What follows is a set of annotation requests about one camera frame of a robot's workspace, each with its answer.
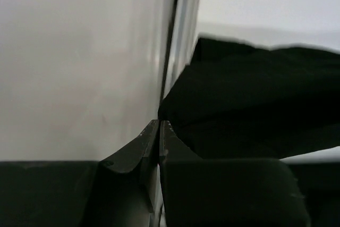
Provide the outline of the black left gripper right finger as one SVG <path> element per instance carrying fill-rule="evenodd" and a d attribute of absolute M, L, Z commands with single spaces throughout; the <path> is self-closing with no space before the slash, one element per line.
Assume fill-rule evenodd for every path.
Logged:
<path fill-rule="evenodd" d="M 160 181 L 167 226 L 309 226 L 295 177 L 270 158 L 202 159 L 163 121 Z"/>

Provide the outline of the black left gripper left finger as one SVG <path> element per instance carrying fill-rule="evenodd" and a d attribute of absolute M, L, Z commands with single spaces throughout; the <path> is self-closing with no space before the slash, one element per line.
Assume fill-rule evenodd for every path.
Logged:
<path fill-rule="evenodd" d="M 159 121 L 101 161 L 1 162 L 1 226 L 149 226 Z"/>

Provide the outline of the black trousers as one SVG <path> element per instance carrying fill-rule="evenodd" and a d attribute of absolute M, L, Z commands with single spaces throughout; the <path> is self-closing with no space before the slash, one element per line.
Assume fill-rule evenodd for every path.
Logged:
<path fill-rule="evenodd" d="M 286 158 L 339 146 L 339 53 L 200 37 L 158 110 L 202 158 Z"/>

